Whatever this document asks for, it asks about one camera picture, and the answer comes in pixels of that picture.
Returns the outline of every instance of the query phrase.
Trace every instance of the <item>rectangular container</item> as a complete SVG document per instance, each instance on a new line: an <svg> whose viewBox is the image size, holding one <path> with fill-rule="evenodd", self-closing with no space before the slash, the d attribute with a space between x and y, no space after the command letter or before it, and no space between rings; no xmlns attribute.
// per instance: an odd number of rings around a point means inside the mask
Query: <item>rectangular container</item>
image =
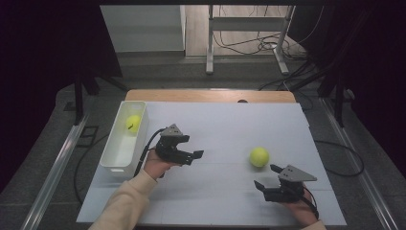
<svg viewBox="0 0 406 230"><path fill-rule="evenodd" d="M131 132L125 126L126 120L132 115L141 117L137 132ZM122 102L104 147L100 164L113 176L125 178L134 176L146 144L147 127L147 104L137 101Z"/></svg>

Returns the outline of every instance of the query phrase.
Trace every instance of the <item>tennis ball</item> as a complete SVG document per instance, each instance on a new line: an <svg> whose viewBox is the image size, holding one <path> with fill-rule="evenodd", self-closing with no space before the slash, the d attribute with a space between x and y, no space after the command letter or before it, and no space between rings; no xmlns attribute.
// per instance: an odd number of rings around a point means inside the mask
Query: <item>tennis ball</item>
<svg viewBox="0 0 406 230"><path fill-rule="evenodd" d="M125 122L125 127L130 131L130 132L137 132L138 127L140 126L141 122L141 117L138 115L132 115L127 118Z"/></svg>
<svg viewBox="0 0 406 230"><path fill-rule="evenodd" d="M256 147L251 150L250 162L256 167L263 167L269 161L269 153L263 147Z"/></svg>

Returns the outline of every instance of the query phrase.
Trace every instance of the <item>yellow ball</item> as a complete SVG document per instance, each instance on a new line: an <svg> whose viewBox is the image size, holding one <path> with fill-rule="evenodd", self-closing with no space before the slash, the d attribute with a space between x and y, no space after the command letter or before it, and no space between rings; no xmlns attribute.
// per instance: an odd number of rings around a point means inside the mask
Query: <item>yellow ball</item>
<svg viewBox="0 0 406 230"><path fill-rule="evenodd" d="M263 147L256 147L251 150L250 162L255 167L263 167L269 161L269 153Z"/></svg>
<svg viewBox="0 0 406 230"><path fill-rule="evenodd" d="M125 122L125 127L130 131L130 132L137 132L138 127L140 126L141 122L141 117L138 115L132 115L127 118Z"/></svg>

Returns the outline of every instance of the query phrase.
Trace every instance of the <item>human hand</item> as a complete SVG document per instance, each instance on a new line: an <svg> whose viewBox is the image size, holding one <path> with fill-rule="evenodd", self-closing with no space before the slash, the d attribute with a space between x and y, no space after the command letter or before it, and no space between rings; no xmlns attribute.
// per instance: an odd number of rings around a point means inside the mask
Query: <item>human hand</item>
<svg viewBox="0 0 406 230"><path fill-rule="evenodd" d="M311 195L310 192L304 189L304 198L311 202ZM299 200L295 203L281 203L284 207L286 207L295 217L295 219L304 227L311 225L318 220L314 213L310 209L310 207L304 203L302 200Z"/></svg>
<svg viewBox="0 0 406 230"><path fill-rule="evenodd" d="M155 149L151 149L147 155L146 163L144 164L144 171L148 175L150 175L154 180L156 180L162 174L168 171L172 166L181 166L181 165L162 160L156 154Z"/></svg>

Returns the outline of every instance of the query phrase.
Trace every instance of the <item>gray carpet floor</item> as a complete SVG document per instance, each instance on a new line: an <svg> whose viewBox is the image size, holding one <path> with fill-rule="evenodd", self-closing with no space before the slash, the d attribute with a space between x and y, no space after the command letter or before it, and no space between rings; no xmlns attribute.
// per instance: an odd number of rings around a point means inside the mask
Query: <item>gray carpet floor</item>
<svg viewBox="0 0 406 230"><path fill-rule="evenodd" d="M262 84L282 79L277 63L271 57L217 58L214 73L205 74L204 58L183 57L121 57L124 77L114 78L134 89L169 88L228 88L257 90ZM288 61L291 71L298 68L300 61ZM101 88L87 127L98 127L96 139L110 131L120 101L125 92L112 84L97 79ZM326 112L317 97L319 81L296 92L297 101L302 105L309 121L310 131L315 140L338 142ZM275 90L269 86L264 90ZM62 147L73 122L75 112L65 106L74 101L74 87L70 85L60 90L56 96L56 107L48 124L44 127L27 159L20 167L9 186L0 195L0 229L21 227L38 194L56 156ZM371 175L379 192L383 195L398 229L406 229L406 180L394 166L385 151L376 143L350 109L344 104L344 125L355 150L365 161L366 170ZM79 144L89 140L80 138ZM38 229L87 229L88 224L76 223L80 205L74 190L74 173L81 157L86 153L78 169L77 186L79 196L84 199L90 182L99 163L106 138L87 151L76 147L57 185L51 203L45 212ZM340 172L353 172L345 151L324 144L316 144L326 167ZM345 178L328 173L340 207L348 223L340 229L383 229L364 188L357 177Z"/></svg>

